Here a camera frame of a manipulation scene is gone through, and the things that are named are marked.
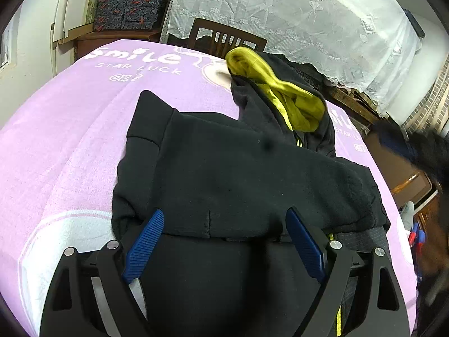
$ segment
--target yellow zipper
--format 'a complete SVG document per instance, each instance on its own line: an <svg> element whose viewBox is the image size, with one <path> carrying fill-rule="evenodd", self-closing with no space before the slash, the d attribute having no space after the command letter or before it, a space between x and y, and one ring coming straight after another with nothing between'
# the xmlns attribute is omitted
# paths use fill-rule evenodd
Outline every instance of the yellow zipper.
<svg viewBox="0 0 449 337"><path fill-rule="evenodd" d="M334 235L329 233L329 239L332 241L334 239ZM335 323L337 325L337 337L341 336L341 306L338 309L337 317L335 318Z"/></svg>

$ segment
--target metal screw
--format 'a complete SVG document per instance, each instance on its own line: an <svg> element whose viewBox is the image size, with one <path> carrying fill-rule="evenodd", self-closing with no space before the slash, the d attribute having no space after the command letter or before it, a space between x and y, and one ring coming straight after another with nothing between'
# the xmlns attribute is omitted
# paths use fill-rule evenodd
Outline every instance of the metal screw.
<svg viewBox="0 0 449 337"><path fill-rule="evenodd" d="M374 253L375 253L376 255L378 255L379 257L385 256L385 251L384 251L382 248L380 248L380 247L376 247L376 248L374 249Z"/></svg>
<svg viewBox="0 0 449 337"><path fill-rule="evenodd" d="M71 256L75 253L75 249L73 247L69 247L67 249L64 250L64 254L66 256Z"/></svg>
<svg viewBox="0 0 449 337"><path fill-rule="evenodd" d="M118 243L118 241L112 240L112 241L109 241L109 242L108 242L107 247L108 247L109 249L116 249L116 248L118 248L119 245L120 245L120 244Z"/></svg>
<svg viewBox="0 0 449 337"><path fill-rule="evenodd" d="M343 247L343 245L341 244L341 242L338 242L338 241L331 241L331 243L330 243L330 245L331 245L331 247L333 248L333 249L340 249L341 247Z"/></svg>

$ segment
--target white lace tablecloth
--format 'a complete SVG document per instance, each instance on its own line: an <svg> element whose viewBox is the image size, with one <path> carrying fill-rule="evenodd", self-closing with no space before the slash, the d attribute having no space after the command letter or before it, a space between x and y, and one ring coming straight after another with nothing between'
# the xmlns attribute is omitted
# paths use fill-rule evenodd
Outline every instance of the white lace tablecloth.
<svg viewBox="0 0 449 337"><path fill-rule="evenodd" d="M172 0L168 33L188 38L197 17L267 39L265 51L365 92L380 114L421 47L396 0Z"/></svg>

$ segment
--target stacked box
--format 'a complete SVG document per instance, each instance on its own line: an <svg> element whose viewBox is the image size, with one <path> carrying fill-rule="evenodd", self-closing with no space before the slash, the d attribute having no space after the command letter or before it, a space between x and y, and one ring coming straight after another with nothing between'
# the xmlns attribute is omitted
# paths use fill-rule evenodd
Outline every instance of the stacked box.
<svg viewBox="0 0 449 337"><path fill-rule="evenodd" d="M96 31L160 27L168 0L98 0Z"/></svg>

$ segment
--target black cloth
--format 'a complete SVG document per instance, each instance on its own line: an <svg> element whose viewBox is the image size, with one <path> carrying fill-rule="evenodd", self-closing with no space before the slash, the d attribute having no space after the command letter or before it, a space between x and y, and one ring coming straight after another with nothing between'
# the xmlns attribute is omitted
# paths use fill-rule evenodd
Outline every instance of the black cloth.
<svg viewBox="0 0 449 337"><path fill-rule="evenodd" d="M319 97L326 105L322 94L313 89L281 57L269 53L257 52L257 54L269 64L277 78L309 91ZM240 108L239 121L246 123L253 130L293 145L296 145L296 138L299 138L303 147L326 156L335 157L335 130L327 110L314 132L295 131L295 133L292 133L279 110L251 80L233 75L231 91L234 102Z"/></svg>
<svg viewBox="0 0 449 337"><path fill-rule="evenodd" d="M165 214L141 276L160 336L292 336L318 284L290 243L291 206L328 232L388 227L368 168L276 140L244 120L180 113L149 91L117 173L117 238L155 209Z"/></svg>

